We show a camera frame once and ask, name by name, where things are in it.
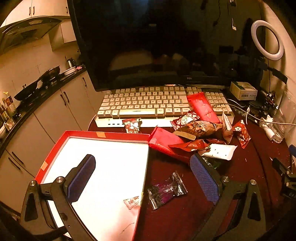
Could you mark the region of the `white pink snack packet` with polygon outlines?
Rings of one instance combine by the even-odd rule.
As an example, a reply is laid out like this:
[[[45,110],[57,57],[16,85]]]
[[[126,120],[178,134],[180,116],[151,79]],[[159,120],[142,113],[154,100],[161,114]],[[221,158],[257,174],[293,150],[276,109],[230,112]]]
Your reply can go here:
[[[230,161],[233,157],[234,151],[237,146],[235,145],[222,145],[222,144],[211,144],[210,148],[201,154],[204,157],[216,158],[221,160]]]

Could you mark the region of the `purple black candy wrapper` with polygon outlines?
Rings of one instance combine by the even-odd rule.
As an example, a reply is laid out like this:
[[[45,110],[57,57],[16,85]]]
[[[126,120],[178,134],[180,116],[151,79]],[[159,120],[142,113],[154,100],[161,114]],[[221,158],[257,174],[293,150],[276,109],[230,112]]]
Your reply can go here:
[[[152,185],[147,189],[148,199],[152,210],[156,210],[168,203],[175,197],[183,196],[188,193],[181,176],[177,171],[173,172],[164,184]]]

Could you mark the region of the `brown crinkled snack bag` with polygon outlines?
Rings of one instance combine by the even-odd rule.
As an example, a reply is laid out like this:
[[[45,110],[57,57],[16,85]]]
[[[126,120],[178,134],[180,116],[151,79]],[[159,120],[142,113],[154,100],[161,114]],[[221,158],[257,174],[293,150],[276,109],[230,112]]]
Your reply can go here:
[[[194,141],[197,138],[208,137],[221,130],[222,127],[223,125],[221,123],[196,120],[180,127],[178,130],[174,131],[173,134]]]

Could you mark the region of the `large red tissue pack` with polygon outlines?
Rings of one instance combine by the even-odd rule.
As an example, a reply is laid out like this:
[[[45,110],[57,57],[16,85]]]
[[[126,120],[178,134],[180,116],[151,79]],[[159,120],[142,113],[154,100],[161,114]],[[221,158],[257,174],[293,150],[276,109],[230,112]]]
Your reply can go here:
[[[174,145],[185,143],[186,142],[177,135],[158,126],[154,128],[148,138],[150,148],[189,165],[192,154],[174,147]]]

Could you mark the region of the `red white patterned snack packet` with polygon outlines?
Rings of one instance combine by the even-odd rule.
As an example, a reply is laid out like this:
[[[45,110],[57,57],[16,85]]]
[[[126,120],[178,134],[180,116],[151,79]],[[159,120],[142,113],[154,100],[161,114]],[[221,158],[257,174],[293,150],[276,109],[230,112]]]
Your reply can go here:
[[[185,126],[186,124],[191,123],[193,121],[197,121],[199,119],[200,119],[200,117],[193,110],[191,110],[191,111],[188,111],[183,116],[181,116],[175,120],[172,120],[171,126],[176,131],[179,128],[181,128],[182,126]]]

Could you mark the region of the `small red snack sachet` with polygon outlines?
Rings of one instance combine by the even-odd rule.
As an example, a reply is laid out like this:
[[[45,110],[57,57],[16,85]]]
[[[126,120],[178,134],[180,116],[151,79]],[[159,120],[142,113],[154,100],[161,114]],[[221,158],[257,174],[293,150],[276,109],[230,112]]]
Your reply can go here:
[[[140,118],[128,118],[122,120],[122,124],[125,126],[127,133],[140,133],[140,126],[142,121]]]

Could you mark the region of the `dark red foil snack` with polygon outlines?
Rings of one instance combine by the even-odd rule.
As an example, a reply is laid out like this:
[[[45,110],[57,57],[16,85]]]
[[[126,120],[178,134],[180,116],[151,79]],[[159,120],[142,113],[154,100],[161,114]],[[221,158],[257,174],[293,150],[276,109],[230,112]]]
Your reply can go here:
[[[197,139],[187,143],[169,145],[170,148],[179,149],[186,152],[193,151],[206,151],[210,149],[210,145],[207,144],[203,139]]]

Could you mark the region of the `clear plastic bottle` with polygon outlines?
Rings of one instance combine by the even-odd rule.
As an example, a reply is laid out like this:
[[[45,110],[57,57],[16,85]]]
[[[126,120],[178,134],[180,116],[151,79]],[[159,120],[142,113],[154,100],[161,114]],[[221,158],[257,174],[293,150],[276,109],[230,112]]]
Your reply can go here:
[[[273,128],[273,118],[269,115],[267,118],[261,118],[259,122],[259,126],[265,131],[266,136],[270,141],[274,141],[276,143],[281,143],[283,138],[277,133],[277,131]]]

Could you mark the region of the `red tray box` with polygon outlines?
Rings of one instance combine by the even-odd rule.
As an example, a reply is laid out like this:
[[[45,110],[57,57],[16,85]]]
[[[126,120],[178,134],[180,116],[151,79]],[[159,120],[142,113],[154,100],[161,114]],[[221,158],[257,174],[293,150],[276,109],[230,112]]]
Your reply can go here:
[[[96,165],[74,210],[97,240],[133,240],[144,195],[149,136],[67,131],[41,165],[36,181],[66,176],[90,154]]]

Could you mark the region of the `small white cardboard box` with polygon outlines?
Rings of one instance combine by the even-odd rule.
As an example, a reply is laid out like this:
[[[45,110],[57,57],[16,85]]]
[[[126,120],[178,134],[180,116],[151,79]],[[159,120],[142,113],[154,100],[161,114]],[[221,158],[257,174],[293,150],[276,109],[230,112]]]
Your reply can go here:
[[[257,89],[255,89],[248,82],[231,82],[230,92],[236,97],[237,100],[256,100]]]

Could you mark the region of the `black frying pan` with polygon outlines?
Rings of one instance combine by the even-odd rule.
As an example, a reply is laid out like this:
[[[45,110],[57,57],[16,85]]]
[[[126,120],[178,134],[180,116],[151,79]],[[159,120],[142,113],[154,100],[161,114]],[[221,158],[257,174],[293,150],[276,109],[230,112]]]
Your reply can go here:
[[[35,90],[37,89],[38,82],[39,80],[36,80],[28,86],[24,85],[23,89],[14,96],[14,99],[18,101],[25,100],[27,97],[29,97],[31,94],[35,92]]]

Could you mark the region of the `white keyboard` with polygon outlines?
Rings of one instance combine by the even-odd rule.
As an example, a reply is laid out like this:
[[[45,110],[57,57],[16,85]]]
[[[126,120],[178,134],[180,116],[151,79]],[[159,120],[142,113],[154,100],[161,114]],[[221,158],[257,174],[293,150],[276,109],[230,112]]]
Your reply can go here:
[[[187,96],[203,92],[218,118],[234,113],[221,90],[195,86],[151,86],[108,90],[95,118],[99,128],[122,127],[127,118],[139,118],[143,127],[170,127],[171,121],[192,110]]]

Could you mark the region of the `black wok pan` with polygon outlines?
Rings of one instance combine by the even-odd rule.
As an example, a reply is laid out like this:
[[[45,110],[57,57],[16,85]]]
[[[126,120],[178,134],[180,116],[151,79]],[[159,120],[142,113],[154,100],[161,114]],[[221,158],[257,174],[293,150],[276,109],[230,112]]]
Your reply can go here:
[[[48,69],[44,72],[38,79],[38,81],[48,82],[52,78],[57,77],[60,74],[60,66],[56,66],[54,68]]]

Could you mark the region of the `steel kettle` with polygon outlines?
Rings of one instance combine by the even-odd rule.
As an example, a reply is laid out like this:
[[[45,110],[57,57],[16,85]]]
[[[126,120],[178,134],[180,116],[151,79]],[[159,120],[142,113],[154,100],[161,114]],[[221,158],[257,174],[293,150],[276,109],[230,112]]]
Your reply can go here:
[[[77,64],[73,58],[69,58],[66,60],[66,66],[67,66],[67,69],[70,69],[70,68],[76,67]]]

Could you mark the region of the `range hood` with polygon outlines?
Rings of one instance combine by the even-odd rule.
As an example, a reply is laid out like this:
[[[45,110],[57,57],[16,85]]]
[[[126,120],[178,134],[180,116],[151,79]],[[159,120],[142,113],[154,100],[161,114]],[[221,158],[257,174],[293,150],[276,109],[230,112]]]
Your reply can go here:
[[[50,16],[39,16],[1,28],[1,55],[18,46],[41,39],[61,22]]]

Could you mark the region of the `black TCL monitor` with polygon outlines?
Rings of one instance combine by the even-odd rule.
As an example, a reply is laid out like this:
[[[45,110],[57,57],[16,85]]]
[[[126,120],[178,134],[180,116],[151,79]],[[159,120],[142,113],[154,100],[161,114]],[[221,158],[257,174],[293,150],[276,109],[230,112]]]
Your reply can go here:
[[[96,91],[231,82],[260,85],[251,36],[262,1],[68,1]]]

